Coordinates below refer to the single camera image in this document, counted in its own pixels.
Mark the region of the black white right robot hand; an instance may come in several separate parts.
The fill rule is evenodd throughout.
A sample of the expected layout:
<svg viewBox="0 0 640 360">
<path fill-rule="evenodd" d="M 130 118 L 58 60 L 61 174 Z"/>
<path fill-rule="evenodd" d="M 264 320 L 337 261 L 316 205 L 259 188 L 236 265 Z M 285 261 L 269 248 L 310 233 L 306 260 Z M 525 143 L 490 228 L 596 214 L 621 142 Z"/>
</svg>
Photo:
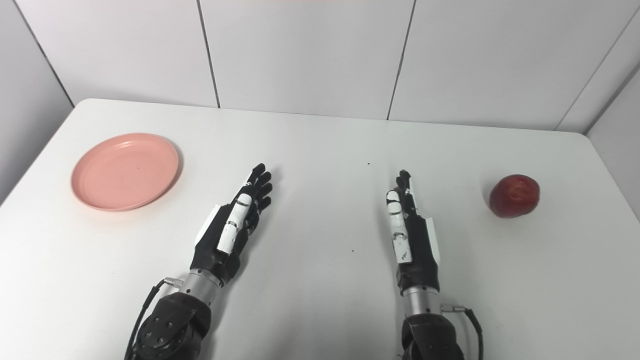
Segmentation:
<svg viewBox="0 0 640 360">
<path fill-rule="evenodd" d="M 401 293 L 413 289 L 441 290 L 439 265 L 426 218 L 418 213 L 412 176 L 400 170 L 396 186 L 386 194 L 391 245 L 397 262 L 397 286 Z"/>
</svg>

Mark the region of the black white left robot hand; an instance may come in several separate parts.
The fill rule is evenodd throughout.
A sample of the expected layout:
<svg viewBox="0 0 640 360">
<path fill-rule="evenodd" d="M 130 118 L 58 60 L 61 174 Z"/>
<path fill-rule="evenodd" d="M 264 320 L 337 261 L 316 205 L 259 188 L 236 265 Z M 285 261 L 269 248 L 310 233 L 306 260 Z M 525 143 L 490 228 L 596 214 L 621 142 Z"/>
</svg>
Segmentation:
<svg viewBox="0 0 640 360">
<path fill-rule="evenodd" d="M 230 203 L 216 207 L 199 231 L 190 270 L 209 273 L 215 284 L 227 285 L 238 273 L 249 237 L 262 212 L 271 205 L 272 174 L 262 162 L 255 166 Z"/>
</svg>

